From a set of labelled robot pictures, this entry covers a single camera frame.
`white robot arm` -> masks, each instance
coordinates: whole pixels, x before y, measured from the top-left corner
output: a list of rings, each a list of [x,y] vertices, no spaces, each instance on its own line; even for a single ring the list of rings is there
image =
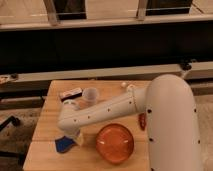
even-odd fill
[[[203,171],[196,105],[183,79],[159,76],[147,88],[83,110],[68,103],[58,122],[66,136],[76,140],[82,126],[146,112],[151,171]]]

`floor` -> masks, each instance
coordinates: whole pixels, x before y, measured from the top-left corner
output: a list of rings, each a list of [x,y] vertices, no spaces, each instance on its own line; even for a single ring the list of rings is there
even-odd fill
[[[212,0],[193,0],[191,13],[196,10],[200,13],[212,13],[213,1]]]
[[[213,169],[213,95],[195,96],[199,116],[204,171]],[[21,126],[9,125],[0,133],[0,149],[18,153],[26,153],[38,121],[41,107],[22,108],[23,101],[13,102],[16,109],[0,110],[0,120],[14,115],[20,118]],[[0,157],[0,171],[21,171],[17,159]]]
[[[9,124],[0,132],[0,150],[26,154],[32,139],[32,135],[38,121],[41,107],[34,107],[35,103],[41,104],[42,101],[19,101],[10,102],[3,100],[0,104],[0,123],[7,117],[13,115],[21,120],[21,125],[14,127]],[[0,157],[0,171],[21,171],[22,165],[18,164],[16,158]]]

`blue object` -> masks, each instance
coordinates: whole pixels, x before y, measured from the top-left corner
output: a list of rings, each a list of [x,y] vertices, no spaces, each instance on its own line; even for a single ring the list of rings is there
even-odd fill
[[[58,153],[65,153],[67,152],[71,147],[76,145],[75,141],[73,141],[71,138],[68,138],[66,136],[55,140],[56,145],[56,151]]]

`black chair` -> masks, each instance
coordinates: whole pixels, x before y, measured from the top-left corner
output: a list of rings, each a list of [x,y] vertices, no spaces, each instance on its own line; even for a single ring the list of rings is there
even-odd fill
[[[10,116],[8,119],[6,119],[3,123],[1,123],[0,125],[0,132],[9,124],[12,123],[13,126],[17,127],[21,124],[21,121],[14,117],[14,116]],[[19,154],[19,153],[13,153],[13,152],[5,152],[5,151],[1,151],[0,150],[0,157],[15,157],[18,158],[18,162],[19,164],[23,164],[24,160],[25,160],[25,155],[24,154]]]

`orange bowl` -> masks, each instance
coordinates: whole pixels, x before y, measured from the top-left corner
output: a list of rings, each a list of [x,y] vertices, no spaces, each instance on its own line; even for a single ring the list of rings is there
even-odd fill
[[[131,156],[134,150],[134,139],[126,127],[120,124],[109,124],[99,131],[96,149],[110,163],[120,164]]]

